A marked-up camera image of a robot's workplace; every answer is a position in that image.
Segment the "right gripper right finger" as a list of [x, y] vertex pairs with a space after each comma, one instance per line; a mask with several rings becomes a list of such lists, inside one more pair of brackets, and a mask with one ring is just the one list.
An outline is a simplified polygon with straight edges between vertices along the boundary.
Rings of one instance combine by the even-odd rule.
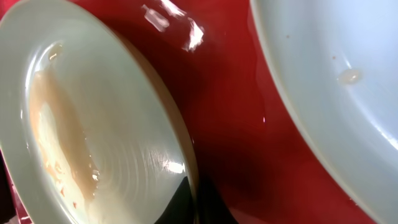
[[211, 180], [201, 180], [197, 191], [200, 224], [238, 224]]

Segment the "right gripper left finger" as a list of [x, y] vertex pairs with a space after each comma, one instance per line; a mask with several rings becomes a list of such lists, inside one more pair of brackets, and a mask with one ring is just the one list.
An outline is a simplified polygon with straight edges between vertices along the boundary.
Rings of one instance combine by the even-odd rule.
[[154, 224], [194, 224], [195, 210], [188, 177], [184, 177]]

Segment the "light blue plate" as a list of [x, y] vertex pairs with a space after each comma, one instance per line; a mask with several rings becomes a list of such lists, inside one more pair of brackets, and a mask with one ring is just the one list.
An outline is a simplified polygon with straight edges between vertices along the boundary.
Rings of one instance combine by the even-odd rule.
[[338, 185], [397, 222], [397, 1], [250, 3], [271, 77]]
[[198, 172], [182, 116], [145, 57], [68, 1], [1, 19], [1, 152], [33, 223], [155, 223]]

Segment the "light blue plate top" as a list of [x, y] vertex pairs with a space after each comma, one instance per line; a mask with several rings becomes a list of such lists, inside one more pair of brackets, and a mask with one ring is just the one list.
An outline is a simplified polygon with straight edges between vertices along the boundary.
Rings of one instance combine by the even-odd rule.
[[271, 77], [338, 185], [397, 222], [397, 1], [250, 3]]

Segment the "red plastic tray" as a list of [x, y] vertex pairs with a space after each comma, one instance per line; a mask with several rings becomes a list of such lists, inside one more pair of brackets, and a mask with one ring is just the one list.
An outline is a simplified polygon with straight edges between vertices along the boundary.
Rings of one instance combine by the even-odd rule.
[[272, 82], [249, 2], [78, 0], [153, 64], [201, 174], [240, 223], [371, 223], [322, 167]]

